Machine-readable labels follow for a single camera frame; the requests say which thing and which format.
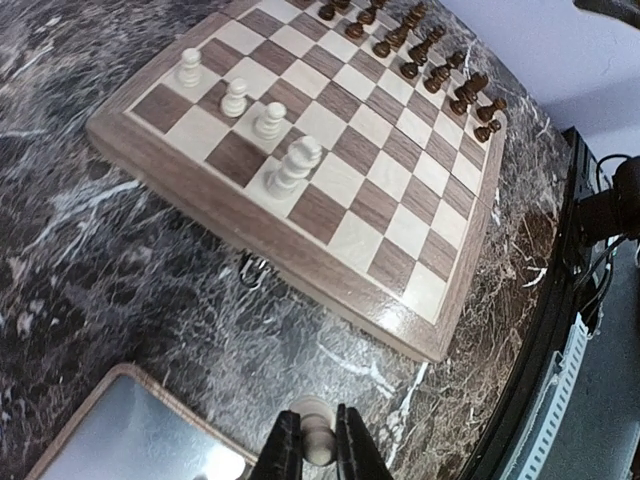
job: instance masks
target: metal clasp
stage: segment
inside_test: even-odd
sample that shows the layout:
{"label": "metal clasp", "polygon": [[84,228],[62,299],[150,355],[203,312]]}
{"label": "metal clasp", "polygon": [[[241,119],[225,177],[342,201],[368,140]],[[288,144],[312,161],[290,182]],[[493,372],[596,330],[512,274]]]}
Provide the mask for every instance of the metal clasp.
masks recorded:
{"label": "metal clasp", "polygon": [[240,283],[253,291],[260,288],[264,278],[273,271],[273,267],[264,258],[245,253],[240,264]]}

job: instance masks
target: chess piece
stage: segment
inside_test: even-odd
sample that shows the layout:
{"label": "chess piece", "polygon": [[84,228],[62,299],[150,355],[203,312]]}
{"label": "chess piece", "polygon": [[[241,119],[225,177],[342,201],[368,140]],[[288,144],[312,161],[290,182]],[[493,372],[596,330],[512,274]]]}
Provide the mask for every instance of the chess piece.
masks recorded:
{"label": "chess piece", "polygon": [[413,62],[406,62],[400,67],[400,73],[406,78],[412,79],[418,75],[418,71],[422,65],[427,62],[427,54],[429,49],[438,43],[444,36],[446,29],[442,25],[438,25],[427,34],[427,38],[409,50],[409,57]]}
{"label": "chess piece", "polygon": [[273,140],[278,136],[282,119],[286,114],[287,107],[283,104],[280,102],[270,103],[256,120],[253,133],[263,140]]}
{"label": "chess piece", "polygon": [[244,78],[235,78],[227,86],[227,93],[222,97],[220,110],[230,118],[237,118],[247,109],[247,82]]}
{"label": "chess piece", "polygon": [[400,48],[406,42],[409,32],[416,28],[424,18],[426,11],[427,7],[424,3],[418,3],[414,6],[407,16],[402,19],[402,24],[398,28],[387,32],[384,40],[374,45],[373,53],[378,57],[386,58],[391,52],[391,47]]}
{"label": "chess piece", "polygon": [[200,51],[195,48],[187,48],[182,52],[180,67],[178,68],[178,81],[183,87],[191,88],[200,83]]}
{"label": "chess piece", "polygon": [[322,147],[310,136],[291,142],[279,168],[267,179],[267,191],[277,199],[289,196],[311,169],[320,163]]}
{"label": "chess piece", "polygon": [[480,143],[484,143],[489,140],[492,133],[496,133],[502,128],[502,124],[498,120],[491,120],[486,127],[478,127],[473,131]]}
{"label": "chess piece", "polygon": [[424,81],[424,88],[428,92],[438,93],[438,90],[442,88],[442,84],[451,77],[451,70],[457,69],[464,62],[464,53],[460,50],[453,52],[453,54],[447,58],[447,62],[444,65],[440,65],[431,70],[431,76]]}
{"label": "chess piece", "polygon": [[507,108],[507,101],[500,97],[496,98],[491,105],[487,105],[486,107],[478,107],[476,113],[478,114],[478,118],[483,122],[488,122],[493,118],[493,115],[498,110],[504,110]]}
{"label": "chess piece", "polygon": [[360,22],[353,22],[347,26],[344,33],[346,33],[349,38],[360,38],[364,34],[364,27]]}
{"label": "chess piece", "polygon": [[336,10],[345,10],[350,4],[351,0],[329,0],[329,3],[318,10],[318,17],[330,22],[336,16]]}
{"label": "chess piece", "polygon": [[464,115],[467,107],[478,100],[478,93],[489,84],[489,78],[483,74],[475,72],[471,78],[464,82],[462,86],[455,89],[458,100],[450,100],[449,106],[456,115]]}
{"label": "chess piece", "polygon": [[387,0],[371,0],[371,6],[358,14],[358,22],[363,25],[372,25],[376,21],[378,10],[384,7]]}

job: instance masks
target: dark square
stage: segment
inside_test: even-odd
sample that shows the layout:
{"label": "dark square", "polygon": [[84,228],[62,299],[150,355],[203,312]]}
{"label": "dark square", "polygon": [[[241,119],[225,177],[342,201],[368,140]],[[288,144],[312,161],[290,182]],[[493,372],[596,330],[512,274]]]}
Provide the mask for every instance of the dark square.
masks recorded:
{"label": "dark square", "polygon": [[252,10],[249,14],[242,17],[240,23],[266,38],[269,38],[284,26],[284,23],[280,20],[273,18],[259,8]]}
{"label": "dark square", "polygon": [[398,100],[378,86],[373,89],[373,92],[367,98],[367,105],[392,125],[396,124],[402,114],[402,110],[404,110]]}
{"label": "dark square", "polygon": [[333,153],[363,175],[369,173],[379,152],[378,147],[350,126],[333,147]]}
{"label": "dark square", "polygon": [[372,82],[378,83],[384,73],[384,65],[362,50],[356,52],[349,64]]}
{"label": "dark square", "polygon": [[329,31],[329,27],[321,24],[315,18],[307,15],[306,13],[302,13],[294,18],[289,23],[289,26],[291,28],[295,28],[314,42],[320,40],[324,37],[325,33]]}
{"label": "dark square", "polygon": [[318,103],[349,123],[360,107],[360,101],[337,83],[331,81],[318,96]]}
{"label": "dark square", "polygon": [[200,49],[202,65],[221,77],[244,58],[244,55],[220,40],[213,39]]}
{"label": "dark square", "polygon": [[258,48],[251,52],[251,58],[276,75],[282,75],[296,61],[295,55],[271,40],[262,42]]}
{"label": "dark square", "polygon": [[365,178],[349,210],[384,235],[398,202]]}
{"label": "dark square", "polygon": [[415,113],[418,118],[422,119],[427,125],[433,127],[438,118],[438,107],[436,107],[429,100],[420,95],[417,91],[414,91],[407,103],[407,108]]}
{"label": "dark square", "polygon": [[267,156],[235,132],[229,132],[205,162],[241,187],[246,187]]}
{"label": "dark square", "polygon": [[[213,87],[211,87],[211,89],[207,93],[204,94],[204,96],[198,102],[198,106],[205,110],[207,113],[210,113],[211,115],[216,117],[221,122],[229,125],[230,127],[233,127],[238,122],[238,120],[240,120],[242,115],[237,118],[230,118],[220,111],[220,101],[222,100],[222,97],[224,97],[224,95],[227,93],[227,86],[227,82],[225,82],[224,80],[220,80]],[[248,95],[246,99],[247,109],[249,109],[249,107],[253,105],[254,100],[252,100]]]}
{"label": "dark square", "polygon": [[418,259],[420,263],[446,282],[453,269],[457,254],[458,252],[453,245],[434,230],[430,230]]}
{"label": "dark square", "polygon": [[402,295],[415,264],[416,261],[400,247],[383,238],[369,267],[369,275]]}
{"label": "dark square", "polygon": [[431,225],[440,197],[417,177],[412,176],[401,203],[427,225]]}
{"label": "dark square", "polygon": [[410,172],[415,170],[422,154],[420,146],[395,127],[382,149]]}
{"label": "dark square", "polygon": [[328,78],[335,77],[344,65],[340,59],[318,45],[314,45],[302,60]]}
{"label": "dark square", "polygon": [[289,214],[289,220],[327,244],[336,233],[345,212],[339,203],[309,184]]}
{"label": "dark square", "polygon": [[475,196],[460,180],[453,175],[449,176],[447,186],[442,194],[442,199],[453,207],[453,209],[468,219],[473,207]]}
{"label": "dark square", "polygon": [[167,133],[191,107],[189,100],[160,84],[133,108],[133,113]]}
{"label": "dark square", "polygon": [[285,118],[291,123],[295,123],[311,103],[311,98],[286,80],[279,79],[262,96],[260,101],[265,105],[269,105],[271,102],[282,103],[287,107]]}
{"label": "dark square", "polygon": [[478,170],[482,171],[485,151],[480,145],[478,145],[478,142],[467,134],[467,132],[462,134],[460,153],[467,157],[467,159],[473,163]]}
{"label": "dark square", "polygon": [[453,169],[453,164],[456,161],[456,155],[458,154],[456,149],[447,142],[442,136],[435,130],[431,132],[427,146],[424,149],[433,159],[442,165],[447,171]]}

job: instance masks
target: chessboard border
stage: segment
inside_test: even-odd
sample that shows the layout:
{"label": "chessboard border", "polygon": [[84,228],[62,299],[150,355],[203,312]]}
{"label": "chessboard border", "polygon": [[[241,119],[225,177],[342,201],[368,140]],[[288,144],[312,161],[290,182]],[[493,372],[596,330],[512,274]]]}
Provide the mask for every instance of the chessboard border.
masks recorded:
{"label": "chessboard border", "polygon": [[[478,201],[442,300],[440,318],[434,325],[365,278],[354,275],[349,267],[299,233],[284,224],[274,224],[270,215],[247,197],[125,115],[130,105],[178,62],[185,48],[201,44],[259,2],[235,0],[161,51],[96,110],[87,122],[90,140],[110,161],[214,234],[268,258],[280,276],[302,292],[414,360],[442,361],[482,248],[483,242],[477,239],[484,237],[498,186],[506,128],[491,142]],[[506,125],[501,112],[499,118]],[[272,230],[269,241],[261,235],[265,229]],[[287,257],[278,255],[279,251],[286,251]],[[312,276],[316,286],[306,280]]]}

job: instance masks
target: white pawn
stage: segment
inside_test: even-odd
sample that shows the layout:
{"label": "white pawn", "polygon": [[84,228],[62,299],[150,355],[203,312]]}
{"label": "white pawn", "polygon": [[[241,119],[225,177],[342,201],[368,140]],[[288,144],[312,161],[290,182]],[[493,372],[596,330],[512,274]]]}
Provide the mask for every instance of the white pawn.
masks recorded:
{"label": "white pawn", "polygon": [[286,114],[287,107],[283,104],[280,102],[270,103],[256,120],[253,127],[254,133],[263,140],[273,140],[278,136],[282,119]]}
{"label": "white pawn", "polygon": [[247,109],[247,82],[243,78],[234,78],[227,87],[227,94],[222,97],[220,109],[227,117],[236,118]]}
{"label": "white pawn", "polygon": [[195,87],[200,83],[200,51],[195,48],[187,48],[182,52],[182,61],[178,68],[178,80],[187,88]]}

